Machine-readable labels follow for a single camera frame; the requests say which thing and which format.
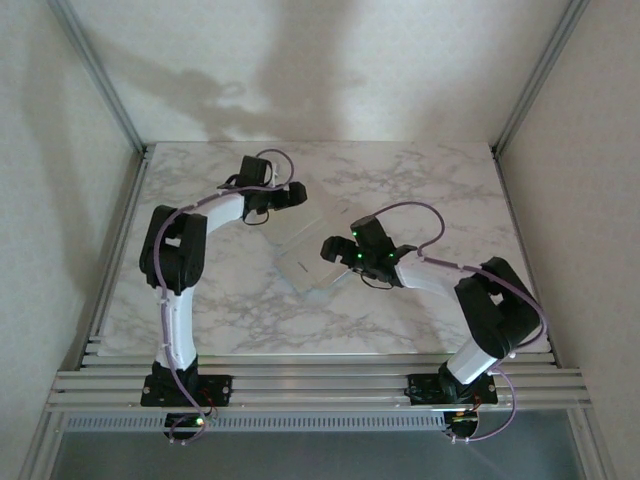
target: metal grating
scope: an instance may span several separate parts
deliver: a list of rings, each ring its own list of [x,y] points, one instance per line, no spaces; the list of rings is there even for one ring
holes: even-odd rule
[[[73,414],[67,432],[157,432],[165,416]],[[385,413],[248,413],[223,414],[211,421],[211,432],[381,432],[444,428],[442,412]]]

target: white wall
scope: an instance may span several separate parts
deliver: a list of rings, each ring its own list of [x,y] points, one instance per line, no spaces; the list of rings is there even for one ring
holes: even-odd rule
[[[640,2],[592,0],[504,159],[552,333],[640,472]]]
[[[73,1],[145,141],[493,141],[566,0]]]
[[[90,307],[131,151],[46,2],[0,2],[0,478]]]

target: marble tabletop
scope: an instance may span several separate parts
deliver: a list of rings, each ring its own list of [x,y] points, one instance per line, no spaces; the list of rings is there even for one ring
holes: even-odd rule
[[[468,264],[501,256],[527,279],[486,144],[160,143],[138,200],[99,355],[155,353],[157,299],[138,269],[153,209],[210,194],[238,171],[243,155],[269,147],[284,150],[297,172],[365,211],[402,200],[431,203],[447,223],[444,237],[429,247],[431,256]],[[380,220],[396,244],[420,244],[438,228],[430,212],[415,207],[392,210]],[[427,292],[373,290],[357,276],[345,275],[326,290],[298,293],[274,266],[276,254],[258,228],[241,222],[209,235],[194,298],[194,337],[201,355],[448,353],[469,337],[459,306]],[[549,344],[543,339],[529,351],[547,352]]]

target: metal frame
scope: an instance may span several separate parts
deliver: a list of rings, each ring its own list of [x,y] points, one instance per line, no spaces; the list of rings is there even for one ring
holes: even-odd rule
[[[569,3],[492,148],[497,162],[588,3],[588,0]],[[140,406],[141,388],[144,376],[150,370],[151,357],[97,356],[102,321],[108,310],[152,151],[147,151],[147,146],[142,143],[69,3],[66,0],[49,0],[49,5],[132,147],[146,155],[142,155],[106,268],[93,312],[91,334],[84,356],[78,360],[79,369],[60,371],[56,375],[20,480],[50,477],[65,431],[162,431],[161,420],[166,413],[186,410]],[[497,166],[502,182],[499,163]],[[508,197],[507,204],[517,228]],[[526,261],[522,244],[521,248]],[[452,408],[446,405],[411,407],[403,395],[406,375],[435,372],[448,357],[423,354],[205,356],[200,357],[200,364],[203,373],[235,376],[231,405],[224,409],[221,417],[221,422],[226,423],[220,423],[223,428],[218,431],[225,431],[225,428],[235,431],[278,428],[287,431],[314,428],[323,431],[331,428],[415,430],[440,428],[441,412]],[[558,368],[554,354],[548,353],[519,355],[505,362],[504,370],[515,383],[520,408],[568,410],[587,479],[615,478],[578,369]],[[511,408],[507,385],[496,377],[496,386],[498,405],[483,405],[482,410],[504,411]]]
[[[80,20],[73,7],[67,0],[48,0],[48,3],[60,23],[60,27],[69,38],[69,42],[78,53],[84,68],[89,73],[91,80],[93,80],[93,84],[102,95],[107,108],[109,108],[113,118],[115,118],[118,126],[127,137],[127,141],[135,151],[143,153],[145,145],[140,135],[138,135],[131,117],[129,117],[127,110],[120,101],[118,92],[116,92],[109,76],[105,72],[100,58],[96,55],[95,50],[82,30]]]
[[[555,65],[564,46],[567,44],[569,37],[573,33],[587,5],[589,5],[589,0],[571,0],[569,5],[567,5],[549,43],[536,62],[522,93],[520,93],[518,101],[513,107],[513,110],[511,110],[507,123],[505,123],[502,132],[498,136],[497,142],[492,148],[496,158],[499,159],[502,157],[513,140],[513,137],[518,132],[520,125],[522,125],[531,105],[533,105],[542,85],[544,85],[549,73],[551,73],[551,69]]]

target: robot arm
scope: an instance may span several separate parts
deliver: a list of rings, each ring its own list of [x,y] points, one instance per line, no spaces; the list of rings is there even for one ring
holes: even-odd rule
[[[171,372],[192,397],[204,388],[212,393],[217,391],[215,383],[219,379],[198,375],[198,361],[193,341],[192,307],[195,286],[204,270],[207,235],[235,220],[246,219],[249,213],[266,213],[299,205],[306,201],[306,189],[299,182],[290,182],[287,189],[266,189],[267,171],[274,167],[268,160],[245,156],[240,173],[233,175],[221,188],[237,189],[237,193],[227,191],[206,208],[176,216],[160,239],[159,263],[162,277],[167,285],[166,340],[161,334],[158,352],[152,366],[152,374],[145,380],[145,394],[141,404],[145,406],[181,406],[188,404],[184,393],[176,385]],[[161,291],[154,266],[154,243],[167,219],[177,209],[161,205],[155,209],[140,254],[140,270],[146,275],[147,283],[157,292]],[[226,394],[214,399],[216,405],[228,402],[230,377],[223,379]]]
[[[198,245],[197,250],[199,251],[199,255],[197,258],[192,258],[192,262],[190,264],[191,268],[197,272],[194,272],[193,275],[190,275],[185,279],[186,281],[184,284],[188,284],[188,287],[181,289],[180,285],[173,285],[173,288],[169,291],[166,300],[168,307],[167,323],[169,330],[169,345],[171,355],[173,357],[173,364],[178,370],[187,370],[196,359],[196,347],[193,341],[192,312],[195,284],[202,274],[202,268],[200,265],[204,266],[204,243],[202,241],[202,231],[204,230],[206,232],[206,237],[223,225],[241,219],[243,217],[244,210],[245,198],[241,194],[236,193],[220,198],[218,201],[214,202],[212,206],[208,207],[205,212],[199,212],[196,210],[196,212],[192,214],[191,219],[187,220],[197,221],[200,230],[198,235],[199,239],[195,242]],[[159,207],[159,210],[157,211],[161,215],[162,213],[167,213],[169,215],[173,213],[173,209],[165,209],[162,207]],[[183,241],[185,241],[184,236],[180,239],[180,246]],[[160,287],[156,287],[156,293],[158,297],[160,297]],[[169,368],[167,353],[164,347],[164,341],[161,335],[158,352],[156,354],[156,362],[164,368]]]
[[[450,274],[444,274],[443,267],[425,263],[414,254],[415,247],[396,247],[374,216],[354,222],[351,231],[355,241],[328,238],[322,257],[335,262],[339,256],[340,263],[364,277],[396,287],[427,290],[457,301],[467,321],[471,338],[442,364],[425,389],[428,393],[422,392],[421,403],[468,401],[478,385],[486,382],[485,372],[540,326],[540,318],[530,305],[483,275],[470,275],[460,269],[455,283]],[[482,270],[529,295],[504,259],[494,257],[482,265]]]

